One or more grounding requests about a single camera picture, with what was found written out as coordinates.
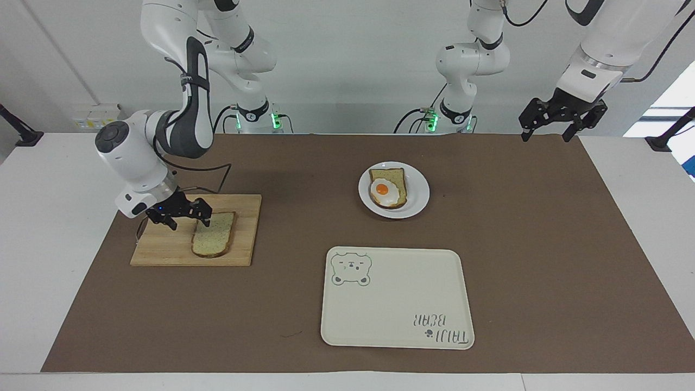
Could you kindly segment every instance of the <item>white tray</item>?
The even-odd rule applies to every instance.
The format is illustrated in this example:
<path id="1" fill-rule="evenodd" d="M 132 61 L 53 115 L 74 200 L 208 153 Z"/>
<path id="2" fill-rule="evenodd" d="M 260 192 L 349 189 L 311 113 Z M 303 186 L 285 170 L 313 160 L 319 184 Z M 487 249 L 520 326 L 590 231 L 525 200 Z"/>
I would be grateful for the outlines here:
<path id="1" fill-rule="evenodd" d="M 461 259 L 451 250 L 332 248 L 321 338 L 334 346 L 470 348 Z"/>

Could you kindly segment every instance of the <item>white robotic arm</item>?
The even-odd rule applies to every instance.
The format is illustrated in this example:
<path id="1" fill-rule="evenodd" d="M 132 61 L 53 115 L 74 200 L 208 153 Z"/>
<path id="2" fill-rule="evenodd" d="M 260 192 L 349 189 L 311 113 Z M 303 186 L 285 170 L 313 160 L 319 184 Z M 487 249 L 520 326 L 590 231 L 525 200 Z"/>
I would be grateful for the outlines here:
<path id="1" fill-rule="evenodd" d="M 448 45 L 439 51 L 437 70 L 446 78 L 444 98 L 437 107 L 437 133 L 463 131 L 470 120 L 477 87 L 471 76 L 503 72 L 509 66 L 509 48 L 502 41 L 505 16 L 500 0 L 473 0 L 468 14 L 468 29 L 476 37 L 473 43 Z"/>
<path id="2" fill-rule="evenodd" d="M 642 52 L 690 0 L 589 0 L 577 13 L 566 6 L 589 32 L 572 55 L 547 102 L 534 98 L 519 116 L 528 141 L 534 130 L 552 122 L 570 122 L 563 134 L 569 142 L 583 129 L 598 124 L 607 106 L 601 97 L 622 80 Z"/>
<path id="3" fill-rule="evenodd" d="M 270 43 L 257 36 L 244 18 L 238 0 L 201 2 L 216 39 L 207 42 L 210 69 L 229 83 L 237 96 L 238 126 L 242 133 L 276 133 L 278 126 L 258 73 L 277 64 Z"/>
<path id="4" fill-rule="evenodd" d="M 208 225 L 212 214 L 204 200 L 186 198 L 159 156 L 168 153 L 195 159 L 213 142 L 209 59 L 196 38 L 199 10 L 205 11 L 216 34 L 232 42 L 229 47 L 234 54 L 224 58 L 224 50 L 214 51 L 216 63 L 227 64 L 230 79 L 240 77 L 235 75 L 242 70 L 263 72 L 275 66 L 267 42 L 254 37 L 238 1 L 144 0 L 142 36 L 181 70 L 183 106 L 177 111 L 138 111 L 125 121 L 106 125 L 95 139 L 99 156 L 126 181 L 116 198 L 118 209 L 129 218 L 144 212 L 153 222 L 173 230 L 177 227 L 174 217 L 196 218 Z M 262 90 L 256 88 L 254 93 L 262 94 Z"/>

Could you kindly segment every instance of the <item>window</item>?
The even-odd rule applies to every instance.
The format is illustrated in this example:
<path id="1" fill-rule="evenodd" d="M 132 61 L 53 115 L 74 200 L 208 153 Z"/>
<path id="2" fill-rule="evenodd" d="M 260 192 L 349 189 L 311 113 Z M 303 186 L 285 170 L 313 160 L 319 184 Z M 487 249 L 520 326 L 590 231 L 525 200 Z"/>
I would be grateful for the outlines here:
<path id="1" fill-rule="evenodd" d="M 625 137 L 659 136 L 695 106 L 695 63 L 692 63 L 668 90 L 645 112 Z M 695 155 L 695 122 L 690 122 L 669 141 L 673 157 L 683 164 Z"/>

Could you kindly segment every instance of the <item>cable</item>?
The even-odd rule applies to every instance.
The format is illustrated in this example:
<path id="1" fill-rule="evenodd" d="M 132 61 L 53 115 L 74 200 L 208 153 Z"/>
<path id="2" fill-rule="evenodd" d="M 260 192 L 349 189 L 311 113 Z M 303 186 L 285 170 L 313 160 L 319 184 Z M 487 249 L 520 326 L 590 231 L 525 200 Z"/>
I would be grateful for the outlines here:
<path id="1" fill-rule="evenodd" d="M 471 120 L 475 120 L 475 125 L 473 125 L 473 127 L 471 128 L 471 129 L 473 130 L 473 131 L 471 132 L 471 134 L 474 134 L 474 133 L 475 133 L 475 128 L 477 128 L 477 115 L 474 115 L 473 117 L 471 117 Z"/>
<path id="2" fill-rule="evenodd" d="M 292 126 L 292 118 L 290 118 L 289 115 L 287 115 L 287 114 L 278 114 L 277 117 L 278 117 L 278 118 L 287 118 L 287 121 L 290 122 L 290 131 L 292 132 L 292 134 L 295 133 L 295 127 Z"/>
<path id="3" fill-rule="evenodd" d="M 227 134 L 227 128 L 226 128 L 226 123 L 227 120 L 230 118 L 236 118 L 236 114 L 230 114 L 227 117 L 224 117 L 224 120 L 222 120 L 222 133 Z"/>
<path id="4" fill-rule="evenodd" d="M 174 60 L 173 58 L 171 58 L 171 57 L 165 57 L 165 58 L 164 58 L 164 61 L 176 65 L 176 67 L 179 68 L 179 69 L 181 70 L 181 73 L 186 73 L 186 70 L 181 66 L 181 64 L 179 64 L 178 62 L 176 62 L 176 60 Z"/>
<path id="5" fill-rule="evenodd" d="M 676 136 L 680 136 L 681 134 L 684 134 L 686 131 L 689 131 L 690 129 L 692 129 L 692 128 L 694 128 L 694 127 L 695 127 L 695 125 L 689 127 L 689 128 L 686 129 L 686 130 L 681 130 L 680 132 L 674 134 L 674 135 L 672 136 L 672 138 L 673 138 L 673 137 L 676 137 Z"/>
<path id="6" fill-rule="evenodd" d="M 422 118 L 418 118 L 418 119 L 414 120 L 413 123 L 410 124 L 410 129 L 408 129 L 408 134 L 410 134 L 413 131 L 413 127 L 415 126 L 416 122 L 419 122 L 420 124 L 422 124 L 423 121 L 424 121 L 424 119 L 422 119 Z"/>
<path id="7" fill-rule="evenodd" d="M 217 119 L 215 119 L 215 124 L 213 125 L 213 133 L 217 131 L 217 126 L 220 124 L 220 119 L 222 119 L 222 114 L 227 112 L 227 110 L 234 110 L 234 106 L 226 106 L 224 109 L 220 110 Z"/>
<path id="8" fill-rule="evenodd" d="M 196 173 L 206 173 L 208 171 L 217 171 L 217 170 L 222 170 L 223 168 L 226 168 L 227 170 L 224 172 L 224 176 L 222 177 L 222 181 L 220 181 L 220 186 L 217 189 L 217 193 L 219 193 L 222 190 L 222 186 L 224 186 L 224 182 L 227 181 L 227 176 L 229 175 L 229 171 L 231 170 L 231 163 L 227 164 L 222 164 L 221 166 L 217 167 L 210 167 L 210 168 L 196 168 L 196 167 L 186 167 L 186 166 L 180 166 L 179 164 L 172 163 L 171 161 L 168 161 L 167 159 L 164 159 L 164 156 L 162 156 L 161 153 L 157 150 L 157 138 L 156 136 L 152 138 L 152 149 L 154 149 L 154 153 L 157 155 L 161 161 L 164 163 L 168 164 L 171 167 L 175 167 L 181 170 L 186 170 L 186 171 L 194 171 Z"/>
<path id="9" fill-rule="evenodd" d="M 621 83 L 641 83 L 641 82 L 647 80 L 647 78 L 649 78 L 649 76 L 651 76 L 651 74 L 654 72 L 656 67 L 659 65 L 662 58 L 664 58 L 664 56 L 666 55 L 666 52 L 671 47 L 671 44 L 673 44 L 673 41 L 676 40 L 676 38 L 678 37 L 680 32 L 683 31 L 683 29 L 688 25 L 688 23 L 690 23 L 690 20 L 693 18 L 693 16 L 695 16 L 695 10 L 693 10 L 690 13 L 690 16 L 683 22 L 683 24 L 680 25 L 680 27 L 678 28 L 676 33 L 674 33 L 673 37 L 671 37 L 671 39 L 669 40 L 669 43 L 667 43 L 666 46 L 664 47 L 664 49 L 661 51 L 661 54 L 659 55 L 659 57 L 657 57 L 656 61 L 654 62 L 654 65 L 652 65 L 652 68 L 649 70 L 649 72 L 647 72 L 647 74 L 645 74 L 643 77 L 640 77 L 639 79 L 636 79 L 634 77 L 626 77 L 626 78 L 620 80 L 620 82 Z"/>
<path id="10" fill-rule="evenodd" d="M 200 33 L 200 35 L 202 35 L 202 36 L 204 36 L 204 37 L 210 38 L 210 39 L 212 39 L 212 40 L 219 40 L 219 38 L 213 37 L 212 35 L 206 34 L 206 33 L 202 32 L 202 31 L 200 31 L 200 30 L 196 30 L 196 31 L 197 31 L 198 33 Z"/>
<path id="11" fill-rule="evenodd" d="M 395 126 L 395 129 L 393 130 L 393 134 L 398 133 L 398 128 L 399 128 L 400 125 L 403 123 L 403 121 L 405 121 L 406 118 L 408 118 L 409 116 L 411 116 L 411 115 L 413 115 L 413 114 L 415 114 L 415 113 L 419 113 L 419 112 L 420 112 L 420 109 L 412 109 L 412 110 L 408 111 L 408 112 L 403 116 L 403 118 L 401 118 L 400 121 L 398 121 L 398 124 Z"/>
<path id="12" fill-rule="evenodd" d="M 430 104 L 430 109 L 434 108 L 434 104 L 436 104 L 436 100 L 439 99 L 439 97 L 441 96 L 441 94 L 442 94 L 442 93 L 444 92 L 444 90 L 446 89 L 446 86 L 447 86 L 447 83 L 444 83 L 444 87 L 442 87 L 441 90 L 439 90 L 439 94 L 436 95 L 436 97 L 435 97 L 434 100 L 432 101 L 432 104 Z M 427 114 L 424 114 L 423 117 L 421 118 L 421 119 L 423 120 L 423 122 L 425 121 L 425 117 L 426 117 L 426 116 L 427 116 Z M 420 122 L 420 123 L 418 124 L 418 130 L 416 130 L 415 133 L 420 133 L 420 126 L 421 126 L 422 124 L 423 124 L 422 122 Z"/>
<path id="13" fill-rule="evenodd" d="M 505 18 L 507 18 L 507 22 L 509 22 L 509 24 L 511 24 L 512 26 L 514 26 L 514 27 L 524 27 L 524 26 L 526 26 L 527 24 L 533 22 L 534 19 L 536 19 L 536 16 L 538 16 L 538 14 L 541 13 L 541 11 L 543 10 L 543 8 L 545 8 L 545 6 L 546 6 L 547 3 L 548 3 L 548 0 L 543 0 L 543 3 L 541 4 L 540 7 L 538 7 L 538 10 L 536 10 L 536 13 L 533 14 L 533 16 L 531 16 L 531 18 L 530 18 L 529 20 L 527 20 L 526 22 L 523 22 L 523 23 L 514 23 L 514 22 L 509 18 L 509 15 L 507 14 L 507 5 L 506 5 L 506 2 L 503 2 L 503 3 L 502 3 L 502 4 L 503 4 L 503 5 L 502 5 L 502 13 L 505 14 Z"/>

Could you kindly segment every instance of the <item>white wall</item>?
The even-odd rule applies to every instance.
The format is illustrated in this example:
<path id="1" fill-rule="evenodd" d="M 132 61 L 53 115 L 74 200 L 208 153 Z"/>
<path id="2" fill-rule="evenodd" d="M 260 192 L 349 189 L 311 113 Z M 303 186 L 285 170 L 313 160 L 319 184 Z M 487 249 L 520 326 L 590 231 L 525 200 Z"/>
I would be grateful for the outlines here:
<path id="1" fill-rule="evenodd" d="M 74 103 L 120 103 L 129 112 L 179 107 L 178 70 L 140 35 L 141 3 L 0 0 L 0 44 L 20 64 L 3 67 L 2 77 L 24 73 L 44 91 L 15 99 L 17 114 L 42 130 L 72 131 Z M 514 2 L 510 14 L 525 19 L 537 3 Z M 583 5 L 581 0 L 570 3 Z M 30 13 L 22 10 L 24 4 Z M 434 66 L 439 47 L 471 40 L 463 0 L 254 0 L 243 7 L 254 30 L 275 45 L 278 66 L 262 79 L 269 97 L 292 115 L 297 131 L 392 131 L 407 109 L 427 106 L 443 85 Z M 644 73 L 684 16 L 651 45 L 631 75 Z M 551 1 L 525 28 L 507 26 L 508 71 L 475 80 L 477 130 L 519 133 L 519 113 L 531 98 L 550 97 L 583 31 L 563 1 Z M 50 38 L 41 38 L 44 32 Z M 683 32 L 651 79 L 610 91 L 603 122 L 584 133 L 622 135 L 695 59 L 693 44 L 695 25 Z M 234 101 L 221 78 L 214 76 L 213 86 L 214 110 Z M 0 83 L 0 101 L 15 92 Z M 38 99 L 50 101 L 46 106 L 51 109 L 32 110 Z M 47 118 L 57 126 L 48 126 Z M 558 125 L 544 131 L 562 130 Z"/>

